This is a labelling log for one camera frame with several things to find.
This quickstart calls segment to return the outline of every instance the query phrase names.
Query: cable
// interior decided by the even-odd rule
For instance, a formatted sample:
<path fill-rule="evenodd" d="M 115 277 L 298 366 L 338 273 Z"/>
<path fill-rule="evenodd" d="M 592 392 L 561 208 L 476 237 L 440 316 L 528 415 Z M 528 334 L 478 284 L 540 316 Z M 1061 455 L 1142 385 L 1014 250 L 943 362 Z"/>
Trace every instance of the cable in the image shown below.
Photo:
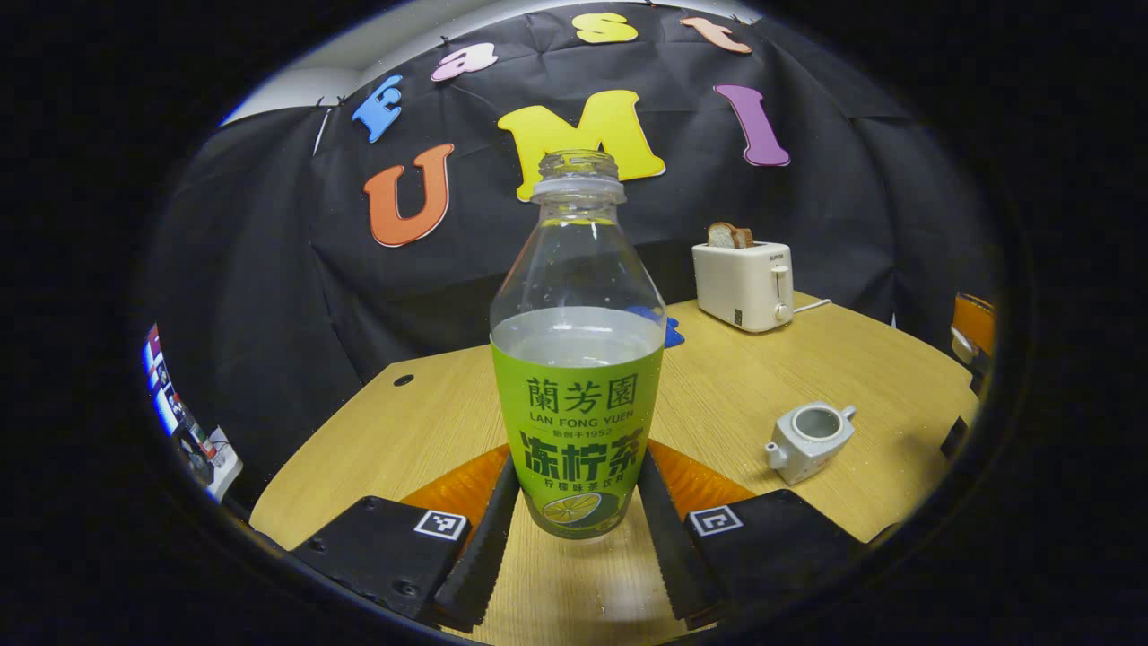
<path fill-rule="evenodd" d="M 815 302 L 813 304 L 807 304 L 805 306 L 799 306 L 799 308 L 794 309 L 793 313 L 797 313 L 798 311 L 805 311 L 806 309 L 813 309 L 815 306 L 821 306 L 821 305 L 823 305 L 825 303 L 830 303 L 830 302 L 833 302 L 833 301 L 831 301 L 829 298 L 822 298 L 822 299 L 820 299 L 820 301 L 817 301 L 817 302 Z"/>

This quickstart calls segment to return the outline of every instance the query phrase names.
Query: white wall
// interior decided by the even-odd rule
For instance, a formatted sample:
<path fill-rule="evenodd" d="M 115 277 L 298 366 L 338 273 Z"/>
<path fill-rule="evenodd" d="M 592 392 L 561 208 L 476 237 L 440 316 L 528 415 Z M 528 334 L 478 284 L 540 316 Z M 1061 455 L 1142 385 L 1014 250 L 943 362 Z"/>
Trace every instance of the white wall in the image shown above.
<path fill-rule="evenodd" d="M 264 83 L 219 125 L 245 116 L 276 110 L 320 104 L 334 106 L 359 87 L 362 71 L 347 68 L 288 69 Z"/>
<path fill-rule="evenodd" d="M 453 38 L 529 11 L 581 5 L 587 0 L 417 0 L 395 7 L 308 52 L 264 83 L 220 124 L 278 108 L 324 106 L 346 96 L 400 63 Z M 635 5 L 643 0 L 618 0 Z M 672 0 L 684 7 L 752 23 L 761 13 L 737 0 Z"/>

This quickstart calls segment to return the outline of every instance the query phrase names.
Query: wooden table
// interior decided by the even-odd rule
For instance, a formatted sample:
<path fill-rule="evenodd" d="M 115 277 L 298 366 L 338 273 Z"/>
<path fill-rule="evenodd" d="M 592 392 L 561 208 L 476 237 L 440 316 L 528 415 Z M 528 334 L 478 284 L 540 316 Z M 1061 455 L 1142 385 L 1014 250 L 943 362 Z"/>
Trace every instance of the wooden table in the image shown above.
<path fill-rule="evenodd" d="M 798 306 L 815 301 L 796 296 Z M 767 493 L 785 487 L 762 449 L 775 421 L 814 400 L 852 404 L 854 437 L 793 490 L 863 542 L 903 520 L 940 481 L 941 442 L 957 417 L 971 422 L 977 408 L 957 363 L 836 304 L 760 335 L 726 325 L 697 301 L 672 304 L 669 314 L 687 341 L 665 353 L 650 437 Z M 403 375 L 414 380 L 396 388 Z M 363 496 L 401 499 L 505 442 L 489 348 L 393 364 L 271 481 L 251 526 L 290 550 Z M 486 621 L 467 637 L 623 645 L 683 632 L 635 492 L 622 524 L 590 545 L 537 529 L 520 499 Z"/>

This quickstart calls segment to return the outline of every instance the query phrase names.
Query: foam letter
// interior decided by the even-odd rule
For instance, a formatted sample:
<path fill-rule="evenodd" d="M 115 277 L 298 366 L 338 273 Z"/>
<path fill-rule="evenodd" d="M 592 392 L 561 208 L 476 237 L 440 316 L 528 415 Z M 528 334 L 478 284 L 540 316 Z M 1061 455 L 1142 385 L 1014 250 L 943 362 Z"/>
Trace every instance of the foam letter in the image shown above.
<path fill-rule="evenodd" d="M 426 192 L 422 210 L 414 217 L 402 217 L 398 213 L 397 185 L 403 166 L 393 165 L 367 179 L 363 192 L 370 197 L 371 233 L 377 242 L 385 247 L 401 247 L 426 236 L 439 226 L 450 203 L 447 155 L 453 150 L 453 143 L 442 143 L 414 157 L 414 165 L 422 169 Z"/>
<path fill-rule="evenodd" d="M 534 184 L 542 179 L 538 173 L 542 157 L 568 148 L 597 150 L 600 145 L 613 155 L 618 178 L 623 181 L 665 172 L 666 162 L 654 156 L 642 132 L 634 109 L 637 102 L 638 95 L 629 89 L 590 94 L 577 127 L 542 106 L 521 108 L 498 119 L 498 127 L 514 135 L 518 161 L 522 165 L 522 185 L 515 192 L 518 199 L 530 200 Z"/>
<path fill-rule="evenodd" d="M 442 67 L 430 73 L 430 80 L 447 80 L 448 78 L 455 78 L 464 71 L 479 71 L 492 65 L 497 60 L 498 56 L 495 56 L 495 46 L 492 44 L 479 42 L 478 45 L 471 45 L 439 61 L 439 64 Z"/>
<path fill-rule="evenodd" d="M 737 42 L 726 36 L 727 33 L 730 33 L 728 28 L 716 25 L 706 18 L 682 18 L 678 22 L 685 26 L 692 26 L 698 30 L 698 32 L 700 32 L 706 40 L 713 42 L 722 49 L 729 49 L 730 52 L 735 52 L 737 54 L 748 54 L 750 52 L 753 52 L 753 49 L 750 49 L 748 45 Z"/>
<path fill-rule="evenodd" d="M 745 161 L 753 165 L 788 165 L 786 153 L 769 127 L 766 110 L 761 107 L 761 92 L 742 85 L 715 85 L 714 92 L 729 99 L 734 114 L 742 122 L 745 133 Z"/>
<path fill-rule="evenodd" d="M 367 141 L 372 143 L 378 141 L 379 137 L 398 118 L 398 112 L 403 111 L 403 108 L 396 107 L 395 109 L 390 109 L 388 107 L 397 103 L 403 98 L 402 93 L 393 87 L 402 79 L 403 77 L 396 73 L 383 80 L 382 85 L 372 92 L 366 98 L 366 101 L 363 101 L 363 104 L 351 115 L 351 120 L 358 119 L 363 122 L 363 125 L 366 125 L 366 129 L 370 131 Z"/>
<path fill-rule="evenodd" d="M 571 23 L 579 28 L 577 37 L 587 42 L 625 42 L 638 37 L 638 30 L 618 14 L 582 14 Z"/>

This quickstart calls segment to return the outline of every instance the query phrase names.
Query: black cloth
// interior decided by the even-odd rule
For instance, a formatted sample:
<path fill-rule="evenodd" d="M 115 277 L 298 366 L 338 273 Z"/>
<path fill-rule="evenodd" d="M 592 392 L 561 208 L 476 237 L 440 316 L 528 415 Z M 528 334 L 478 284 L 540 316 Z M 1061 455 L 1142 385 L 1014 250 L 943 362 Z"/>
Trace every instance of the black cloth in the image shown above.
<path fill-rule="evenodd" d="M 613 11 L 638 38 L 591 45 L 573 16 Z M 753 48 L 727 52 L 678 21 L 703 16 Z M 439 61 L 492 42 L 491 67 L 434 83 Z M 351 115 L 393 73 L 400 117 L 370 143 Z M 786 166 L 753 166 L 718 84 L 753 87 Z M 496 122 L 545 106 L 576 124 L 588 96 L 638 94 L 666 161 L 627 181 L 619 219 L 667 302 L 696 297 L 690 247 L 715 220 L 791 246 L 794 286 L 947 352 L 955 291 L 993 297 L 985 207 L 943 142 L 893 95 L 822 46 L 762 18 L 641 5 L 579 5 L 453 38 L 333 108 L 222 127 L 162 215 L 150 249 L 150 321 L 181 399 L 223 427 L 245 462 L 231 496 L 254 505 L 286 460 L 386 366 L 487 342 L 488 311 L 537 220 L 518 153 Z M 453 143 L 450 205 L 426 238 L 372 236 L 363 186 L 401 164 L 398 208 L 424 202 L 421 151 Z M 689 332 L 683 330 L 689 338 Z"/>

